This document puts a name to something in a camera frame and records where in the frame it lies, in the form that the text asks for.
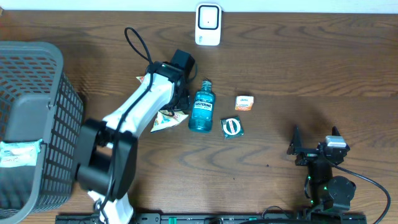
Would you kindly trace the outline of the small orange tissue pack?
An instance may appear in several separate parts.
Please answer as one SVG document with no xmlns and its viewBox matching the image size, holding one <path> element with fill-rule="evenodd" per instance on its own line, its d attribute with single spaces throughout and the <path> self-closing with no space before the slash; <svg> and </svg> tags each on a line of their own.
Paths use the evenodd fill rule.
<svg viewBox="0 0 398 224">
<path fill-rule="evenodd" d="M 253 96 L 237 96 L 235 102 L 235 110 L 250 111 L 254 104 Z"/>
</svg>

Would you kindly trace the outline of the orange snack bag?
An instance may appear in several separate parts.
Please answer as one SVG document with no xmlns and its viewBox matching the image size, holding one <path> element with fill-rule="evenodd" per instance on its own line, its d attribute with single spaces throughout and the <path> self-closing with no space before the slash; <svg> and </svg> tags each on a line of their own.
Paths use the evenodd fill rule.
<svg viewBox="0 0 398 224">
<path fill-rule="evenodd" d="M 177 112 L 169 105 L 173 99 L 177 98 L 175 83 L 156 73 L 153 74 L 153 78 L 148 73 L 141 80 L 138 91 L 147 90 L 147 93 L 130 112 L 130 115 L 133 115 L 137 135 L 143 132 L 153 117 L 155 117 L 155 121 L 151 129 L 152 133 L 179 125 L 187 118 L 187 114 L 181 111 Z"/>
</svg>

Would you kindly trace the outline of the green round-logo packet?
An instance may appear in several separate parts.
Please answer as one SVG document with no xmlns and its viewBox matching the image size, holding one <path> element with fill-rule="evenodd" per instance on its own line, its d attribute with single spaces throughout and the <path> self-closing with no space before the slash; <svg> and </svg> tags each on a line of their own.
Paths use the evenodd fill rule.
<svg viewBox="0 0 398 224">
<path fill-rule="evenodd" d="M 221 119 L 220 124 L 225 139 L 232 139 L 244 135 L 244 129 L 238 116 Z"/>
</svg>

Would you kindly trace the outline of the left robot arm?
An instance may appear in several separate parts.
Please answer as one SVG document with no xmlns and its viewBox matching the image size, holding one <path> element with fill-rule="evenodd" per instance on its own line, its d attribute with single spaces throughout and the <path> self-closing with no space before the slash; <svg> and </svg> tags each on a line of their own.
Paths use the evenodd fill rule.
<svg viewBox="0 0 398 224">
<path fill-rule="evenodd" d="M 129 223 L 127 192 L 136 173 L 138 139 L 160 110 L 187 110 L 195 59 L 176 50 L 169 62 L 150 61 L 139 88 L 101 121 L 80 129 L 72 177 L 95 202 L 101 223 Z"/>
</svg>

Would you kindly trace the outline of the green wet wipes pack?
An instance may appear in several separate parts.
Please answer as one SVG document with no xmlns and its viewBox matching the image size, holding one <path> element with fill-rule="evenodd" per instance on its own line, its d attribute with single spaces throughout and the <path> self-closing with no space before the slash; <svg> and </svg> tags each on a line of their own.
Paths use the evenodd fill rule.
<svg viewBox="0 0 398 224">
<path fill-rule="evenodd" d="M 1 167 L 36 166 L 42 139 L 31 142 L 1 142 Z"/>
</svg>

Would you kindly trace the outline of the blue Listerine mouthwash bottle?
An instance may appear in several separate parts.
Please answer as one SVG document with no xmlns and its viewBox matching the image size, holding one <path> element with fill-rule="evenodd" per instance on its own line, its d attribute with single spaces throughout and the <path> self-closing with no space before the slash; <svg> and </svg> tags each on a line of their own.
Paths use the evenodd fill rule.
<svg viewBox="0 0 398 224">
<path fill-rule="evenodd" d="M 192 108 L 192 115 L 188 122 L 191 131 L 209 133 L 213 124 L 215 94 L 212 92 L 212 82 L 202 81 L 201 89 L 197 91 Z"/>
</svg>

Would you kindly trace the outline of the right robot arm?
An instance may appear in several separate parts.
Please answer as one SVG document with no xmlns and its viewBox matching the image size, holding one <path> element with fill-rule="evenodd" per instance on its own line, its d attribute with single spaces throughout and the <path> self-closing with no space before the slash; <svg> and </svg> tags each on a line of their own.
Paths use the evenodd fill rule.
<svg viewBox="0 0 398 224">
<path fill-rule="evenodd" d="M 349 150 L 335 126 L 316 148 L 304 147 L 299 129 L 294 127 L 287 154 L 296 156 L 297 166 L 308 168 L 304 192 L 311 200 L 311 207 L 304 210 L 304 219 L 343 221 L 343 213 L 350 209 L 356 185 L 346 177 L 334 176 L 332 167 L 341 164 Z"/>
</svg>

